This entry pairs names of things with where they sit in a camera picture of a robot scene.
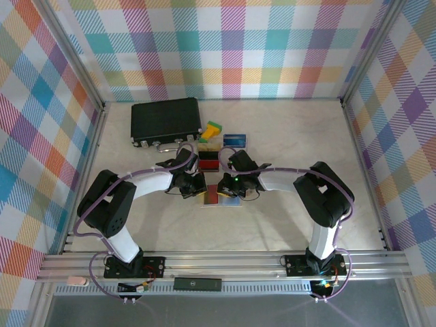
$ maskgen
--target white tabletop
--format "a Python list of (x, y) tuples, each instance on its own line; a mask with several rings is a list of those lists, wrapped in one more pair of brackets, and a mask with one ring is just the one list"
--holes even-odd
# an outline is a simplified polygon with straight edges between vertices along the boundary
[[(223, 134), (246, 134), (248, 154), (258, 165), (309, 168), (325, 161), (353, 191), (356, 214), (339, 235), (347, 249), (381, 249), (358, 159), (339, 101), (241, 100), (199, 102), (203, 128), (211, 120)], [(131, 104), (112, 104), (89, 185), (104, 169), (118, 174), (153, 166), (174, 157), (130, 142)], [(216, 183), (220, 174), (206, 177)], [(132, 204), (127, 228), (143, 250), (303, 250), (313, 221), (296, 193), (262, 192), (237, 208), (202, 208), (202, 197), (182, 199), (156, 192)], [(90, 230), (85, 224), (81, 232)], [(97, 251), (95, 238), (75, 238), (73, 251)]]

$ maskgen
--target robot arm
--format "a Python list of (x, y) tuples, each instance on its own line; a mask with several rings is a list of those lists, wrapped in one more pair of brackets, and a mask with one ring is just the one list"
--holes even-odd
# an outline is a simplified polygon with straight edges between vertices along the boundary
[[(175, 167), (186, 162), (190, 155), (191, 151), (181, 149), (175, 159), (157, 163), (157, 165), (164, 168)], [(134, 267), (129, 267), (129, 265), (135, 259), (142, 257), (142, 250), (134, 242), (125, 226), (131, 203), (146, 194), (155, 191), (169, 191), (173, 187), (179, 188), (183, 198), (196, 196), (205, 192), (207, 188), (203, 173), (187, 173), (187, 171), (193, 168), (196, 160), (197, 156), (194, 155), (193, 159), (182, 168), (144, 174), (135, 176), (128, 181), (122, 181), (85, 218), (84, 222), (89, 227), (95, 228), (102, 233), (102, 236), (106, 238), (112, 247), (114, 255), (128, 269), (134, 269)], [(78, 215), (83, 215), (117, 179), (119, 177), (115, 173), (109, 170), (101, 171), (80, 202), (77, 210)]]
[[(230, 158), (230, 167), (239, 172), (249, 172), (268, 167), (265, 163), (258, 167), (245, 151), (238, 151)], [(324, 162), (317, 162), (312, 171), (327, 176), (354, 201), (354, 195), (344, 182)], [(313, 174), (305, 174), (295, 178), (295, 174), (284, 171), (241, 174), (231, 177), (224, 174), (218, 184), (217, 192), (225, 196), (245, 197), (246, 190), (256, 191), (295, 191), (300, 196), (304, 206), (315, 224), (312, 239), (306, 249), (306, 261), (315, 275), (329, 269), (334, 257), (334, 236), (337, 233), (338, 222), (348, 213), (351, 204), (345, 196), (333, 185)]]
[[(182, 149), (176, 159), (158, 165), (165, 168), (174, 167), (185, 162), (190, 154), (190, 151)], [(108, 240), (120, 264), (124, 264), (126, 269), (132, 271), (133, 275), (136, 269), (140, 269), (138, 266), (142, 260), (142, 250), (133, 241), (125, 227), (131, 203), (140, 196), (155, 191), (169, 191), (173, 187), (180, 189), (183, 198), (204, 193), (206, 182), (203, 173), (194, 175), (187, 173), (193, 168), (196, 159), (195, 156), (189, 164), (177, 170), (145, 174), (119, 183), (113, 192), (109, 193), (110, 199), (99, 203), (85, 218), (84, 221), (88, 226), (98, 229)], [(262, 170), (270, 165), (263, 164), (259, 167), (245, 151), (233, 154), (230, 157), (230, 162), (230, 166), (239, 172)], [(354, 200), (353, 193), (326, 163), (317, 162), (311, 167), (311, 170), (323, 174), (339, 184)], [(78, 215), (81, 216), (117, 179), (118, 176), (109, 170), (100, 172), (80, 203)], [(295, 174), (280, 171), (236, 176), (225, 173), (218, 184), (217, 192), (230, 197), (245, 197), (248, 189), (297, 192), (315, 222), (312, 239), (306, 249), (307, 265), (314, 275), (330, 268), (331, 260), (334, 257), (333, 240), (338, 222), (351, 206), (336, 187), (309, 173), (298, 178), (295, 178)]]

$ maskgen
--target metal rail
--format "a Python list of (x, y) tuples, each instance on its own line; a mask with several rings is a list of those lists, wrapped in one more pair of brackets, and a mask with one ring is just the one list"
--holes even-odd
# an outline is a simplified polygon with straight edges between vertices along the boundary
[[(141, 295), (192, 295), (192, 291), (175, 290), (174, 283), (171, 281), (153, 282), (149, 289), (143, 293), (138, 292), (118, 292), (117, 282), (101, 282), (101, 286), (111, 294), (123, 296)], [(310, 281), (224, 281), (221, 285), (220, 292), (202, 292), (197, 291), (196, 294), (201, 296), (215, 295), (271, 295), (271, 294), (287, 294), (287, 295), (308, 295), (311, 294)], [(64, 283), (57, 283), (55, 296), (101, 296), (102, 292), (92, 283), (88, 287), (70, 286)]]
[(358, 159), (357, 161), (359, 164), (360, 172), (362, 173), (362, 175), (364, 177), (363, 181), (365, 184), (365, 188), (367, 189), (367, 193), (369, 196), (369, 202), (371, 203), (371, 207), (373, 209), (374, 215), (377, 218), (380, 229), (382, 230), (381, 232), (382, 232), (383, 237), (381, 239), (385, 243), (386, 247), (389, 250), (391, 250), (393, 248), (392, 241), (390, 240), (389, 237), (386, 237), (386, 236), (389, 236), (388, 227), (386, 226), (386, 224), (382, 218), (382, 214), (381, 214), (382, 212), (380, 211), (380, 207), (378, 206), (377, 196), (376, 196), (375, 190), (371, 184), (371, 179), (369, 178), (368, 170), (365, 167), (365, 161), (363, 158), (363, 151), (360, 148), (360, 145), (358, 142), (358, 136), (357, 136), (356, 131), (353, 128), (352, 120), (349, 116), (348, 107), (347, 107), (347, 104), (345, 102), (342, 103), (342, 109), (343, 109), (343, 115), (345, 118), (345, 122), (346, 122), (347, 127), (348, 127), (349, 136), (353, 142), (354, 153)]
[(363, 81), (368, 69), (382, 48), (389, 32), (391, 31), (396, 19), (399, 17), (401, 11), (403, 10), (407, 0), (392, 0), (386, 10), (385, 16), (381, 19), (381, 24), (378, 29), (374, 32), (374, 38), (371, 44), (365, 50), (362, 61), (357, 65), (357, 69), (354, 72), (352, 80), (348, 85), (347, 90), (345, 90), (343, 101), (348, 103), (350, 99), (356, 93), (356, 90)]
[(51, 5), (47, 0), (35, 0), (33, 1), (35, 7), (38, 9), (44, 22), (47, 24), (48, 29), (52, 32), (57, 44), (61, 48), (65, 58), (68, 60), (69, 64), (73, 67), (74, 72), (82, 83), (87, 95), (93, 102), (94, 106), (99, 109), (104, 107), (104, 99), (97, 87), (95, 86), (92, 78), (90, 77), (86, 67), (80, 60), (79, 55), (76, 52), (71, 40), (69, 39), (67, 33), (65, 32), (62, 24), (59, 22), (55, 11), (52, 9)]
[[(351, 280), (411, 277), (405, 254), (401, 251), (351, 251)], [(166, 269), (160, 281), (175, 277), (221, 278), (223, 281), (320, 280), (321, 276), (286, 277), (280, 264), (282, 255), (302, 255), (303, 251), (193, 251), (151, 252), (145, 255), (166, 257)], [(69, 276), (89, 277), (88, 265), (93, 253), (75, 252), (48, 255), (42, 263), (37, 282), (61, 282)], [(141, 279), (104, 279), (104, 256), (93, 263), (100, 281), (139, 281)]]
[(91, 173), (95, 156), (97, 155), (98, 146), (103, 135), (104, 125), (106, 124), (106, 119), (108, 118), (109, 109), (110, 103), (106, 104), (104, 110), (98, 113), (94, 132), (91, 138), (91, 143), (89, 145), (89, 150), (86, 156), (85, 163), (83, 165), (82, 172), (80, 174), (78, 189), (73, 199), (73, 205), (69, 208), (67, 224), (65, 224), (65, 227), (63, 228), (63, 231), (61, 233), (61, 242), (59, 243), (57, 249), (57, 253), (59, 254), (63, 253), (66, 244), (68, 244), (68, 247), (71, 247), (71, 244), (68, 243), (68, 239), (70, 239), (70, 241), (72, 242), (72, 237), (74, 237), (72, 230), (76, 220), (78, 219), (76, 213), (77, 207), (87, 191), (89, 175)]

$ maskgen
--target plaid wall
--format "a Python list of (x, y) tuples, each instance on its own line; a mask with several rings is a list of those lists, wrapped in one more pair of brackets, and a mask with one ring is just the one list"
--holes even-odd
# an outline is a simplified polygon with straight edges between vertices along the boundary
[(30, 0), (0, 0), (0, 326), (54, 253), (96, 111)]
[(350, 114), (395, 249), (436, 326), (436, 0), (408, 1)]
[(377, 16), (375, 17), (374, 21), (371, 24), (371, 28), (369, 29), (367, 36), (365, 37), (362, 45), (360, 46), (360, 49), (358, 51), (358, 54), (356, 55), (356, 58), (353, 61), (353, 65), (348, 71), (347, 77), (345, 78), (345, 82), (343, 83), (341, 87), (341, 91), (339, 92), (339, 97), (343, 97), (345, 95), (345, 92), (352, 81), (354, 74), (356, 72), (356, 68), (360, 65), (362, 60), (364, 59), (365, 51), (368, 48), (368, 45), (371, 44), (373, 41), (373, 38), (377, 34), (377, 29), (379, 28), (380, 24), (382, 23), (383, 17), (386, 14), (386, 11), (389, 7), (389, 4), (392, 0), (383, 0), (383, 3), (377, 13)]
[(146, 101), (337, 97), (383, 0), (50, 2), (104, 97)]

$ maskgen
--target black case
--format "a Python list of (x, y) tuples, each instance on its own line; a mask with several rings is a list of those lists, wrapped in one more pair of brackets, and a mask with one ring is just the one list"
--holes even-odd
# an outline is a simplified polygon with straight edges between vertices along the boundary
[(186, 99), (134, 104), (131, 107), (131, 142), (136, 147), (194, 141), (201, 134), (198, 101)]

